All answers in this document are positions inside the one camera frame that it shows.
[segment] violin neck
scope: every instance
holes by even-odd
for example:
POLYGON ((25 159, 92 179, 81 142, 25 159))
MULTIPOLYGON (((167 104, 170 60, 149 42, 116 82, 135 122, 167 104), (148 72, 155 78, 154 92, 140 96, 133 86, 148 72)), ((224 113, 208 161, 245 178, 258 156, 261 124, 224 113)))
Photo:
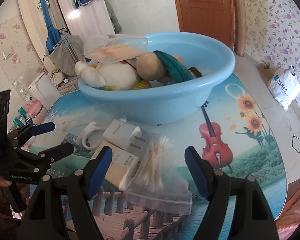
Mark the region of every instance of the violin neck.
POLYGON ((208 127, 208 131, 209 131, 210 137, 215 137, 216 134, 215 134, 215 132, 214 132, 214 129, 213 129, 213 127, 212 127, 212 124, 211 124, 211 122, 210 122, 210 119, 209 119, 209 117, 208 117, 208 115, 207 115, 207 112, 206 112, 206 110, 204 109, 203 106, 201 107, 201 109, 202 109, 203 116, 204 116, 204 118, 205 118, 205 120, 206 120, 206 123, 207 123, 207 127, 208 127))

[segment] wooden door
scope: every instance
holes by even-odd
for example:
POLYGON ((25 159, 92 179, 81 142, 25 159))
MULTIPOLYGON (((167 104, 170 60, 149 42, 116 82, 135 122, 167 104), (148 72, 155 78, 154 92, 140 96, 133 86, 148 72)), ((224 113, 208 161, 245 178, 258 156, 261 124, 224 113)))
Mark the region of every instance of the wooden door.
POLYGON ((180 31, 210 36, 233 49, 234 0, 175 1, 180 31))

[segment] white plush toy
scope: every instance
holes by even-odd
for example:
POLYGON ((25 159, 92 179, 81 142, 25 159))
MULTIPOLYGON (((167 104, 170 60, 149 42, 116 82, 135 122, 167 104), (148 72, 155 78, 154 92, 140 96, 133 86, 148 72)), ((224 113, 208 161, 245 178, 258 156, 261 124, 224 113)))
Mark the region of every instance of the white plush toy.
POLYGON ((126 61, 112 64, 98 63, 96 68, 79 61, 74 69, 85 84, 103 90, 129 90, 140 81, 137 71, 126 61))

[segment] blue plastic basin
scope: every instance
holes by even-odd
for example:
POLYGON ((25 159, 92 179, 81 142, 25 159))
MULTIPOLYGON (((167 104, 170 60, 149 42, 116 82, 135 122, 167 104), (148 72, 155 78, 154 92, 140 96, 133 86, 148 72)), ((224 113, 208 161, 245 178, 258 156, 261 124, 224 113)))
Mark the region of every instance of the blue plastic basin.
POLYGON ((83 95, 99 102, 115 104, 131 120, 164 124, 183 119, 198 110, 212 88, 230 76, 234 69, 233 52, 213 38, 183 32, 155 33, 146 36, 148 51, 161 50, 179 55, 184 64, 197 67, 204 76, 179 84, 133 91, 103 91, 78 81, 83 95))

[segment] soap box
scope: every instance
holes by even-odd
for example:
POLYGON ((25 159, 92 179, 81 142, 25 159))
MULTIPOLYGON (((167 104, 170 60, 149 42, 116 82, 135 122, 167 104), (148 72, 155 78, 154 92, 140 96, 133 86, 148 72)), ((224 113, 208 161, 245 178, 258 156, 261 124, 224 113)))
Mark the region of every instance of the soap box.
POLYGON ((91 157, 91 160, 97 158, 104 146, 109 146, 112 149, 112 162, 105 179, 114 186, 124 190, 139 168, 139 158, 107 141, 103 141, 91 157))

